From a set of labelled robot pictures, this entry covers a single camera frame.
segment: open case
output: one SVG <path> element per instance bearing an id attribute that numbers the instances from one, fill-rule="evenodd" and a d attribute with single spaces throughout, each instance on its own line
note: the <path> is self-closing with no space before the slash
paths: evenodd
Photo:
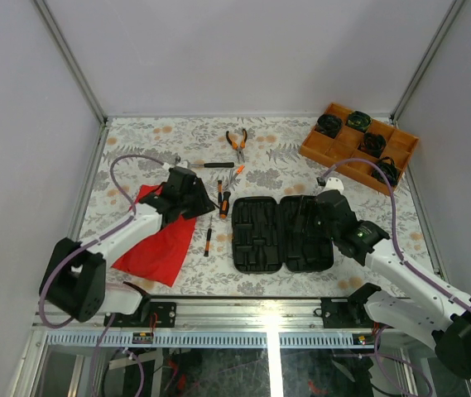
<path id="1" fill-rule="evenodd" d="M 233 263 L 242 273 L 328 270 L 333 246 L 315 213 L 314 196 L 238 198 L 233 204 Z"/>

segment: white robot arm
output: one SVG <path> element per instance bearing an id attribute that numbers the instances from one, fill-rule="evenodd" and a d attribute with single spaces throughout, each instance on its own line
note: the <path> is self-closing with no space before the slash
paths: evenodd
<path id="1" fill-rule="evenodd" d="M 357 220 L 347 199 L 338 190 L 316 197 L 318 222 L 340 252 L 360 265 L 383 275 L 412 300 L 398 299 L 379 287 L 365 284 L 348 300 L 361 304 L 371 320 L 405 332 L 432 348 L 455 375 L 471 378 L 471 313 L 454 303 L 471 308 L 471 296 L 425 270 L 404 254 L 419 273 L 414 274 L 397 256 L 389 235 L 369 221 Z M 449 298 L 421 276 L 442 285 Z"/>
<path id="2" fill-rule="evenodd" d="M 106 271 L 124 253 L 143 239 L 159 232 L 181 215 L 196 218 L 215 209 L 204 184 L 196 174 L 182 167 L 171 168 L 161 192 L 149 193 L 122 220 L 108 227 L 101 238 L 71 259 L 51 281 L 46 299 L 77 321 L 84 322 L 96 313 L 122 313 L 145 321 L 149 311 L 148 294 L 129 283 L 106 283 Z M 41 283 L 44 289 L 50 274 L 72 252 L 87 242 L 60 240 L 50 258 Z"/>

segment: needle-nose pliers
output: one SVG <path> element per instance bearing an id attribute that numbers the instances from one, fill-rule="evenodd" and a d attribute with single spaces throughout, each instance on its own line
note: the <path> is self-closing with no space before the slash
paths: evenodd
<path id="1" fill-rule="evenodd" d="M 243 140 L 241 144 L 238 145 L 237 142 L 232 141 L 229 138 L 229 131 L 226 131 L 226 140 L 231 145 L 231 147 L 237 152 L 237 160 L 238 162 L 244 162 L 244 152 L 243 149 L 246 147 L 246 140 L 248 139 L 248 133 L 246 132 L 246 128 L 243 128 Z"/>

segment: wooden tray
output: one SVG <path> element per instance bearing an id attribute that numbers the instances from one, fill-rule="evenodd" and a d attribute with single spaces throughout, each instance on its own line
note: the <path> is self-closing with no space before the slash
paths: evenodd
<path id="1" fill-rule="evenodd" d="M 331 103 L 325 113 L 333 114 L 342 119 L 342 128 L 338 135 L 335 138 L 330 138 L 317 132 L 315 127 L 313 127 L 303 145 L 301 145 L 300 154 L 328 167 L 340 160 L 352 157 L 370 160 L 376 164 L 379 159 L 389 156 L 395 161 L 395 165 L 399 169 L 398 181 L 400 181 L 402 174 L 408 166 L 411 155 L 417 147 L 419 138 L 395 127 L 388 126 L 383 122 L 372 120 L 368 132 L 379 134 L 386 138 L 386 147 L 381 156 L 378 158 L 372 157 L 358 149 L 358 145 L 360 145 L 363 139 L 363 133 L 345 125 L 348 115 L 352 111 L 337 103 Z M 389 195 L 390 192 L 386 184 L 379 182 L 371 176 L 372 170 L 372 166 L 360 162 L 350 162 L 341 165 L 337 169 L 340 174 L 348 176 L 385 195 Z"/>

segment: patterned table surface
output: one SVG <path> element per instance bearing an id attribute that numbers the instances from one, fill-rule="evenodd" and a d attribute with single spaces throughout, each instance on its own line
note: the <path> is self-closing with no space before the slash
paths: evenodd
<path id="1" fill-rule="evenodd" d="M 315 178 L 325 167 L 298 154 L 311 126 L 312 117 L 192 117 L 192 118 L 115 118 L 109 128 L 103 157 L 95 177 L 81 238 L 95 237 L 123 216 L 128 204 L 109 177 L 110 163 L 120 155 L 140 153 L 173 162 L 176 154 L 189 161 L 237 161 L 224 133 L 248 130 L 244 150 L 246 168 L 232 187 L 231 203 L 238 197 L 272 196 L 278 202 L 290 194 L 315 194 Z M 217 196 L 217 180 L 228 179 L 228 170 L 197 170 L 209 195 Z M 142 184 L 159 184 L 167 172 L 151 161 L 124 160 L 116 167 L 120 184 L 133 197 Z M 345 186 L 344 194 L 359 218 L 374 221 L 390 230 L 390 199 L 347 177 L 334 173 Z M 431 262 L 406 178 L 396 191 L 397 228 L 400 243 L 422 265 Z M 234 265 L 231 248 L 231 219 L 214 217 L 209 258 L 204 258 L 205 234 L 209 216 L 196 223 L 185 262 L 172 288 L 111 269 L 107 280 L 131 281 L 151 294 L 210 294 L 229 296 L 347 296 L 365 282 L 380 285 L 401 295 L 389 281 L 344 258 L 334 249 L 334 265 L 327 271 L 299 274 L 285 266 L 271 275 L 245 275 Z"/>

